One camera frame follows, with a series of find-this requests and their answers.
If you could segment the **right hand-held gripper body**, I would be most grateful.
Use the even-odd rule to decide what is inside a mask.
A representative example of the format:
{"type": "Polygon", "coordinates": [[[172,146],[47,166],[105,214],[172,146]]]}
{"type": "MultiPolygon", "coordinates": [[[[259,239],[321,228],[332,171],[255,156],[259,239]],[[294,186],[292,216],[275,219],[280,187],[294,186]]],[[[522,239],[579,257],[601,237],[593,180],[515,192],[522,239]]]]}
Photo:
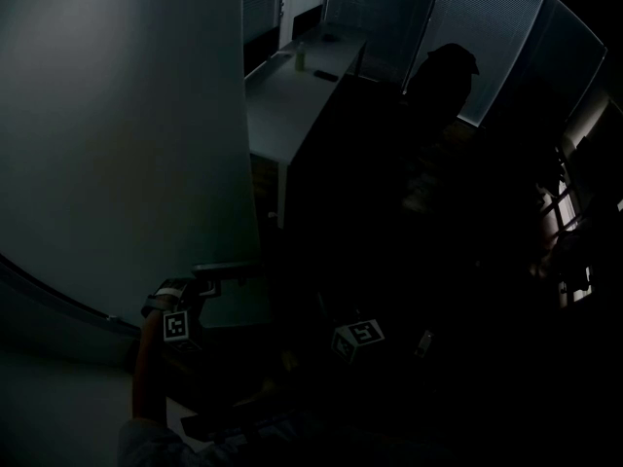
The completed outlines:
{"type": "Polygon", "coordinates": [[[384,340],[378,321],[369,319],[337,327],[330,347],[343,361],[352,364],[365,348],[384,340]]]}

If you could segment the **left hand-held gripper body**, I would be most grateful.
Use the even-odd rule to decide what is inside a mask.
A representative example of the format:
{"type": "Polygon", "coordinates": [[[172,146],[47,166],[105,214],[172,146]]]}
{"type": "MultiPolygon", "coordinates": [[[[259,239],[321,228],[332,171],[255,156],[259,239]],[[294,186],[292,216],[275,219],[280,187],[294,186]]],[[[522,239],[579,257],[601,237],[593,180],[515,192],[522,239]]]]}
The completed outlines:
{"type": "Polygon", "coordinates": [[[208,300],[220,294],[220,282],[217,280],[167,279],[146,298],[141,314],[146,318],[152,311],[162,312],[164,343],[179,352],[200,351],[202,309],[208,300]]]}

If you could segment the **black door handle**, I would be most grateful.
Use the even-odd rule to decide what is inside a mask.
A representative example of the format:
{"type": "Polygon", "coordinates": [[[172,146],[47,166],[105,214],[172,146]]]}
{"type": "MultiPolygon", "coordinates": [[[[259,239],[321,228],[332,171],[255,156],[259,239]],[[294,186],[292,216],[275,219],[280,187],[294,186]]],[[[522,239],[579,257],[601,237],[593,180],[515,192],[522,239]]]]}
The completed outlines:
{"type": "Polygon", "coordinates": [[[249,278],[261,276],[263,265],[259,261],[200,264],[194,265],[191,273],[195,278],[205,281],[246,281],[249,278]]]}

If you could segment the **white door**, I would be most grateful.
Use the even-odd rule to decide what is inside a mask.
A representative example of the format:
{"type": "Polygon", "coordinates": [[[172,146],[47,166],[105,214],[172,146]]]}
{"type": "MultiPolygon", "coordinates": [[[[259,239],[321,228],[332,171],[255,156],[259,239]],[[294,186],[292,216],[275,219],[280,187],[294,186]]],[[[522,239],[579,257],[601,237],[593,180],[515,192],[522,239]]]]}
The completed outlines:
{"type": "Polygon", "coordinates": [[[242,0],[0,0],[0,256],[139,320],[257,259],[242,0]]]}

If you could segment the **person's left forearm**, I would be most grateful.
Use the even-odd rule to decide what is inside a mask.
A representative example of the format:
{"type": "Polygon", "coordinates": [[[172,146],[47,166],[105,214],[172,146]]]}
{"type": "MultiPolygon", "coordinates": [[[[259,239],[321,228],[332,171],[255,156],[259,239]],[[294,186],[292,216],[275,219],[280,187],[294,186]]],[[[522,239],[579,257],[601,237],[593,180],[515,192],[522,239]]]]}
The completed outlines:
{"type": "Polygon", "coordinates": [[[133,419],[166,426],[166,394],[162,380],[163,318],[161,311],[153,310],[142,327],[132,378],[131,414],[133,419]]]}

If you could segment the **person's grey shirt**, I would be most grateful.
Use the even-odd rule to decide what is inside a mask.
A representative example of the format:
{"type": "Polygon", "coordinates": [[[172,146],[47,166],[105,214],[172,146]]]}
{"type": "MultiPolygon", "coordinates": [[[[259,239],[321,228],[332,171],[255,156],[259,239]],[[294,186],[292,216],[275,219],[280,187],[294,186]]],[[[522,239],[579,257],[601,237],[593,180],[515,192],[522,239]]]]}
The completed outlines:
{"type": "Polygon", "coordinates": [[[259,428],[195,451],[171,429],[146,419],[122,428],[118,467],[439,467],[455,460],[422,438],[392,441],[380,434],[291,413],[259,428]]]}

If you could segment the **bright gridded window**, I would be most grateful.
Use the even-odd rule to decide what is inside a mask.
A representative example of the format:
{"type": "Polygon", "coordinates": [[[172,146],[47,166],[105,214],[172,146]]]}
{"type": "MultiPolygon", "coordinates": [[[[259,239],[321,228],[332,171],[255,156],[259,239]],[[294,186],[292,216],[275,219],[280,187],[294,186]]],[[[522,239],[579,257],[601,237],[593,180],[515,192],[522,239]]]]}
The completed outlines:
{"type": "Polygon", "coordinates": [[[552,204],[559,227],[537,266],[537,277],[557,291],[561,306],[594,299],[623,304],[623,188],[591,197],[577,210],[572,188],[552,204]]]}

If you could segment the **white table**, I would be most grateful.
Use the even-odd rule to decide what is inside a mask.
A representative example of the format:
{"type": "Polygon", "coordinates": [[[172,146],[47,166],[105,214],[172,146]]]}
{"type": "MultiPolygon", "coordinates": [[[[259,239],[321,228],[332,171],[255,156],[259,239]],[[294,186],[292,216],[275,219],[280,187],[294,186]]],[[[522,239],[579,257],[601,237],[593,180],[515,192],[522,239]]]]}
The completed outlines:
{"type": "Polygon", "coordinates": [[[325,105],[350,69],[359,73],[367,37],[361,31],[323,22],[245,78],[250,153],[277,164],[277,226],[284,227],[288,169],[325,105]],[[306,44],[306,69],[295,70],[299,43],[306,44]],[[339,77],[316,78],[315,70],[339,77]]]}

